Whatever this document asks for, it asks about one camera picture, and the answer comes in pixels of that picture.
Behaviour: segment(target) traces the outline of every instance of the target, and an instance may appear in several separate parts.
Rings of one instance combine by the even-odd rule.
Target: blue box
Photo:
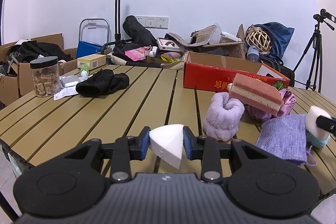
[[[100,53],[102,45],[91,43],[88,41],[79,41],[77,47],[76,58],[87,56],[90,54]]]

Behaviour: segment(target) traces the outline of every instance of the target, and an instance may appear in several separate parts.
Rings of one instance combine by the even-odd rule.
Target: plastic jar
[[[38,97],[54,95],[61,90],[57,56],[48,56],[30,62],[35,94]]]

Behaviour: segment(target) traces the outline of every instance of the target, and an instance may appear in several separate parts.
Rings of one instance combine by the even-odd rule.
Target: black jar lid
[[[41,57],[33,61],[30,61],[30,68],[31,69],[43,69],[43,68],[56,65],[57,63],[58,63],[57,56]]]

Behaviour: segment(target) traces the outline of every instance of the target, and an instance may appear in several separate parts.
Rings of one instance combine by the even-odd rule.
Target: woven bamboo ball
[[[246,31],[245,41],[250,46],[256,46],[260,53],[267,54],[271,51],[271,39],[269,35],[260,27],[251,25]]]

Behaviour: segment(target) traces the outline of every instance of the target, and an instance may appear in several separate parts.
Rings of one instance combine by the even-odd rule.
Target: tabletop
[[[203,121],[214,92],[183,88],[183,71],[158,68],[108,65],[114,73],[126,73],[130,85],[125,90],[99,98],[80,95],[54,101],[39,98],[31,92],[0,111],[0,143],[16,159],[29,167],[39,165],[92,138],[102,143],[114,142],[121,136],[138,136],[144,126],[156,128],[180,123],[194,135],[204,134]],[[68,75],[78,74],[74,70]],[[292,113],[307,113],[311,105],[325,109],[336,117],[336,106],[321,94],[289,88],[296,96]],[[259,136],[260,125],[245,112],[234,138],[252,144]],[[324,149],[314,149],[317,166],[304,166],[320,184],[322,197],[336,188],[336,140]],[[221,160],[223,176],[231,175],[228,160]],[[189,173],[201,172],[200,160],[189,161],[182,155],[177,170],[148,150],[143,161],[131,161],[132,175],[137,172]],[[110,174],[110,161],[105,160],[102,174]]]

